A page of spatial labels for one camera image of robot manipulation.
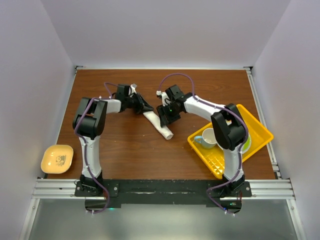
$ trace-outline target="mug handle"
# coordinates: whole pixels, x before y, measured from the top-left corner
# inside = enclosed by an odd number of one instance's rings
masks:
[[[193,140],[195,140],[198,144],[201,144],[202,136],[195,136]]]

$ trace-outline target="gray floor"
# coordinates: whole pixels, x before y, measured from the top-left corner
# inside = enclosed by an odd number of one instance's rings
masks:
[[[81,199],[43,199],[30,240],[295,240],[285,200],[246,200],[236,217],[202,205],[122,205],[92,216]]]

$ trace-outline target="white mug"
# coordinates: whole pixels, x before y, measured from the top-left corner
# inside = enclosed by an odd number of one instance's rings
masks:
[[[212,149],[216,144],[216,136],[213,128],[206,128],[201,136],[195,136],[194,140],[205,149]]]

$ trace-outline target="wooden table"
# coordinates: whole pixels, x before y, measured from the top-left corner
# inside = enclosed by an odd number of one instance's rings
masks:
[[[81,145],[72,122],[82,97],[108,97],[104,82],[137,84],[137,92],[154,107],[160,81],[168,74],[184,73],[193,78],[195,93],[217,104],[242,104],[257,119],[258,113],[245,70],[79,70],[71,91],[57,144],[74,149],[70,169],[63,174],[49,174],[49,179],[77,179],[82,171]],[[184,93],[191,91],[189,80],[173,76],[162,86],[177,84]],[[168,127],[174,133],[165,140],[143,115],[132,109],[106,116],[100,139],[100,164],[105,179],[214,179],[215,177],[187,142],[208,121],[193,114],[181,113],[181,119]],[[243,164],[246,179],[274,179],[266,147]]]

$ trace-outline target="bowl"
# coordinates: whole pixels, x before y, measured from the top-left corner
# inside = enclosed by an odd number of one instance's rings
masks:
[[[62,174],[71,166],[74,150],[69,145],[52,145],[45,150],[41,170],[46,174]]]

